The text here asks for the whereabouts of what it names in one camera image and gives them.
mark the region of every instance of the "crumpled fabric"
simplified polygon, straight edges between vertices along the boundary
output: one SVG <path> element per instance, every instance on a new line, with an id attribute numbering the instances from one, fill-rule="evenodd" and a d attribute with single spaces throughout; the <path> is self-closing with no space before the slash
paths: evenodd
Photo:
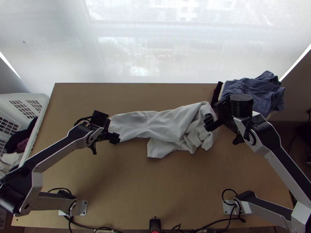
<path id="1" fill-rule="evenodd" d="M 150 138 L 147 156 L 163 158 L 175 150 L 187 150 L 191 154 L 201 146 L 204 150 L 212 147 L 217 131 L 207 132 L 205 116 L 216 115 L 206 101 L 181 106 L 166 111 L 137 111 L 110 117 L 110 132 L 120 134 L 120 142 L 135 137 Z"/>
<path id="2" fill-rule="evenodd" d="M 22 156 L 23 153 L 4 153 L 0 158 L 0 178 L 8 174 L 13 167 L 18 166 Z"/>
<path id="3" fill-rule="evenodd" d="M 221 98 L 234 94 L 250 94 L 254 99 L 253 110 L 267 117 L 271 111 L 284 109 L 284 91 L 278 76 L 265 71 L 257 78 L 226 81 Z"/>

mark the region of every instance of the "wooden table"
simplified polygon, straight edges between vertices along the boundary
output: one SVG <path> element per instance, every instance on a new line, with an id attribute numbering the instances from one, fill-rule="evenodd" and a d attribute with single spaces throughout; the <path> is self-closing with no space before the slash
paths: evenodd
<path id="1" fill-rule="evenodd" d="M 65 137 L 73 123 L 93 110 L 109 114 L 162 111 L 201 101 L 211 101 L 215 84 L 114 84 L 57 83 L 54 87 L 33 152 Z M 223 214 L 221 193 L 255 191 L 257 196 L 292 207 L 288 190 L 262 156 L 246 144 L 232 145 L 235 134 L 222 126 L 213 147 L 193 155 L 173 152 L 163 159 L 147 158 L 148 139 L 112 145 L 97 144 L 97 155 L 76 150 L 44 172 L 43 191 L 69 188 L 88 200 L 86 216 L 75 221 L 119 230 L 148 229 L 157 216 L 164 229 L 182 223 L 183 229 L 202 227 L 228 216 Z M 257 217 L 231 227 L 272 226 Z M 32 211 L 14 218 L 13 225 L 67 228 L 58 211 Z M 215 227 L 224 227 L 222 222 Z"/>

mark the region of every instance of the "mounting plate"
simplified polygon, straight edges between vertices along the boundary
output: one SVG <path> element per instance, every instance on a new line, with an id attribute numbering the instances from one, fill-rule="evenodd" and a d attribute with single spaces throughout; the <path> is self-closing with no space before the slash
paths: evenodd
<path id="1" fill-rule="evenodd" d="M 86 215 L 86 211 L 87 211 L 87 204 L 88 202 L 85 200 L 81 201 L 81 208 L 80 208 L 80 214 L 76 214 L 75 216 L 84 216 Z M 58 215 L 59 216 L 68 216 L 68 214 L 64 213 L 63 211 L 58 211 Z"/>

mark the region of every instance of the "laundry basket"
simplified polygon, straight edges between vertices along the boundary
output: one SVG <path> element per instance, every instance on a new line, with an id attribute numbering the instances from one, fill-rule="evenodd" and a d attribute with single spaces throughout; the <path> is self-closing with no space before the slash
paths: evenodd
<path id="1" fill-rule="evenodd" d="M 14 93 L 0 95 L 0 156 L 6 153 L 4 145 L 16 131 L 27 129 L 38 117 L 25 148 L 21 164 L 29 157 L 42 123 L 49 97 L 45 94 Z"/>

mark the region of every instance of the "silver metal arm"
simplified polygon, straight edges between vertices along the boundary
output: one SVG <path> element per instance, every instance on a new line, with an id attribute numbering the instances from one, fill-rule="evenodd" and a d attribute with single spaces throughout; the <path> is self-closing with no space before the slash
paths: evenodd
<path id="1" fill-rule="evenodd" d="M 256 197 L 252 191 L 246 191 L 229 203 L 239 202 L 241 210 L 236 208 L 233 214 L 255 214 L 291 232 L 305 233 L 311 224 L 311 183 L 297 164 L 281 146 L 280 136 L 265 118 L 253 111 L 252 118 L 233 117 L 240 135 L 244 135 L 251 119 L 253 127 L 249 131 L 250 140 L 245 143 L 256 153 L 265 157 L 276 171 L 297 203 L 294 209 L 267 202 Z M 232 206 L 223 204 L 224 212 L 230 214 Z"/>
<path id="2" fill-rule="evenodd" d="M 15 216 L 27 215 L 32 210 L 60 210 L 60 215 L 85 215 L 87 201 L 77 200 L 64 190 L 41 192 L 42 173 L 76 149 L 89 147 L 96 154 L 95 142 L 109 140 L 117 144 L 119 135 L 108 132 L 109 123 L 108 115 L 94 111 L 93 116 L 78 120 L 66 137 L 14 168 L 1 179 L 0 206 Z"/>

